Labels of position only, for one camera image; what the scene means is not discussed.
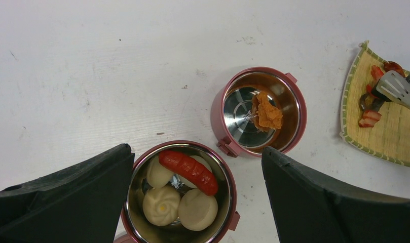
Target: round container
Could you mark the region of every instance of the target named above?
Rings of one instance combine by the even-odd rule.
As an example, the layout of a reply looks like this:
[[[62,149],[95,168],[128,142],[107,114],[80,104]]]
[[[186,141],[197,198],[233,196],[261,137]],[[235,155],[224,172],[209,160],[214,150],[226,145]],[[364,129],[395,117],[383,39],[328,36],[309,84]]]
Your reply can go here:
[[[253,67],[235,75],[216,95],[211,109],[211,124],[218,147],[237,157],[260,157],[266,146],[283,153],[290,151],[302,137],[307,120],[306,104],[297,80],[268,67]],[[266,91],[269,102],[282,111],[282,128],[262,132],[251,120],[251,99]]]
[[[146,183],[146,169],[151,158],[165,149],[181,151],[187,155],[198,155],[204,158],[212,168],[218,181],[218,213],[214,222],[202,231],[185,229],[179,219],[168,226],[159,227],[145,218],[142,210],[144,194],[150,186]],[[188,187],[180,185],[179,176],[175,175],[170,183],[181,194]],[[232,173],[224,160],[212,149],[192,141],[172,141],[160,144],[144,153],[133,166],[132,182],[127,194],[127,201],[121,212],[121,218],[127,233],[133,242],[142,243],[208,243],[219,242],[225,233],[235,230],[239,214],[236,212],[236,185]]]

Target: green trim of basket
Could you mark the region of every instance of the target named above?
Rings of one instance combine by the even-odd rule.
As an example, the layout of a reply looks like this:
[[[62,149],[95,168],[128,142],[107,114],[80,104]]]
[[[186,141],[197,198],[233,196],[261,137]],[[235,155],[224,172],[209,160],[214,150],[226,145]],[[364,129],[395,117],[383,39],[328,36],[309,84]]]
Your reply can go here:
[[[359,144],[357,141],[354,141],[349,135],[348,135],[348,131],[347,131],[347,105],[348,105],[348,94],[349,94],[349,89],[350,89],[350,85],[351,85],[351,81],[353,79],[353,75],[355,73],[355,70],[357,69],[357,64],[360,61],[360,57],[363,55],[364,52],[369,53],[373,58],[375,58],[376,60],[380,61],[380,62],[384,62],[385,60],[381,57],[379,57],[376,53],[374,53],[371,49],[369,49],[369,47],[367,46],[367,44],[369,43],[369,41],[365,41],[363,43],[361,43],[359,45],[359,47],[361,47],[360,52],[358,53],[358,55],[356,56],[356,58],[354,59],[353,64],[351,65],[351,69],[348,73],[348,77],[347,80],[345,82],[345,87],[344,87],[344,92],[343,92],[343,97],[342,97],[342,103],[341,103],[341,125],[342,125],[342,132],[340,133],[340,136],[343,138],[343,140],[345,140],[347,143],[353,145],[354,147],[362,150],[363,152],[366,152],[370,155],[373,155],[377,158],[381,158],[384,159],[386,161],[398,164],[398,165],[402,165],[402,166],[406,166],[406,167],[410,167],[410,162],[404,161],[404,160],[400,160],[394,157],[390,157],[387,156],[385,154],[382,153],[377,153],[375,151],[373,151],[372,149],[365,147],[361,144]]]

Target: fried chicken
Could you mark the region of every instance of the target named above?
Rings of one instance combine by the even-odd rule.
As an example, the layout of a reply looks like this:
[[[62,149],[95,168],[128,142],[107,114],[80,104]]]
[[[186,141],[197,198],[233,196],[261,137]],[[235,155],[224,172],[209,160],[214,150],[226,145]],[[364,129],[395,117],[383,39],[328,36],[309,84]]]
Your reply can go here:
[[[257,129],[268,132],[270,129],[281,129],[282,111],[269,103],[268,94],[261,91],[252,100],[252,121]]]

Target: red rim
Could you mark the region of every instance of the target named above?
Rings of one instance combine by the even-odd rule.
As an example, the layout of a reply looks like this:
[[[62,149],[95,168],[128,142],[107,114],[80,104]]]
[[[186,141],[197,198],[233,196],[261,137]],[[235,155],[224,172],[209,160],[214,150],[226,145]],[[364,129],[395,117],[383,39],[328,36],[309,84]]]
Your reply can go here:
[[[150,153],[154,152],[155,150],[167,146],[167,145],[171,145],[171,144],[176,144],[176,143],[186,143],[186,144],[194,144],[200,147],[203,147],[205,149],[207,149],[210,153],[212,153],[212,155],[214,155],[216,158],[218,158],[218,160],[221,161],[221,163],[224,165],[224,167],[226,168],[227,171],[227,176],[228,178],[232,181],[233,184],[233,198],[232,198],[232,208],[229,212],[229,218],[225,224],[225,226],[221,229],[220,233],[215,237],[213,242],[219,242],[224,235],[227,233],[227,231],[229,230],[230,227],[230,223],[233,220],[234,214],[236,212],[236,205],[237,205],[237,191],[236,191],[236,183],[235,183],[235,178],[233,177],[232,172],[230,171],[229,166],[227,165],[227,163],[224,161],[223,158],[221,158],[221,156],[219,156],[214,150],[212,150],[211,148],[201,144],[201,143],[197,143],[197,142],[193,142],[193,141],[188,141],[188,140],[175,140],[175,141],[170,141],[170,142],[165,142],[162,144],[159,144],[157,146],[154,146],[153,148],[149,149],[148,151],[146,151],[145,153],[143,153],[133,164],[133,168],[132,170],[135,170],[136,167],[138,166],[138,164],[140,164],[143,159],[149,155]],[[125,204],[123,205],[123,209],[121,211],[121,220],[123,221],[123,225],[124,225],[124,229],[126,230],[127,234],[130,236],[130,238],[134,241],[134,242],[139,242],[139,239],[136,238],[135,234],[133,233],[132,229],[129,226],[129,222],[127,220],[127,215],[126,215],[126,206]]]
[[[240,71],[239,73],[237,73],[230,81],[229,83],[225,86],[224,88],[224,92],[223,94],[226,94],[227,91],[229,90],[230,86],[232,85],[232,83],[241,75],[244,75],[246,73],[249,72],[266,72],[266,73],[270,73],[273,74],[281,79],[283,79],[288,86],[292,89],[294,95],[297,98],[297,101],[299,102],[299,115],[300,115],[300,120],[299,120],[299,129],[294,137],[294,139],[292,140],[292,142],[284,149],[281,150],[282,153],[287,153],[290,150],[292,150],[300,141],[300,139],[302,138],[303,134],[305,133],[305,129],[306,129],[306,121],[307,121],[307,111],[306,111],[306,102],[305,99],[300,91],[300,89],[297,87],[297,85],[291,81],[290,78],[287,77],[287,75],[281,73],[280,71],[270,68],[270,67],[251,67],[251,68],[247,68],[245,70]],[[223,107],[224,107],[224,95],[222,95],[221,100],[220,100],[220,119],[222,121],[222,124],[224,125],[224,130],[226,132],[226,134],[228,134],[231,138],[231,140],[233,140],[243,151],[245,151],[248,154],[251,154],[253,156],[256,157],[261,157],[261,154],[256,154],[253,153],[251,151],[249,151],[248,149],[246,149],[245,147],[243,147],[242,145],[239,144],[238,141],[236,141],[232,135],[230,134],[229,130],[227,129],[226,123],[224,121],[224,113],[223,113]]]

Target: table surface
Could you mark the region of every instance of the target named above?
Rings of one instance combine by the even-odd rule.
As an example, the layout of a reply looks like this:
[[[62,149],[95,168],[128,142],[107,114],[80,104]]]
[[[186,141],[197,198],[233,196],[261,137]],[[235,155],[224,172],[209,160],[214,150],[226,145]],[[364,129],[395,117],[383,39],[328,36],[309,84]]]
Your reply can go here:
[[[343,85],[366,39],[410,70],[410,0],[0,1],[0,190],[120,143],[137,157],[178,139],[218,151],[213,98],[238,71],[268,66],[292,73],[307,103],[289,156],[410,198],[410,168],[339,136]],[[277,242],[259,159],[222,156],[241,214],[222,242]]]

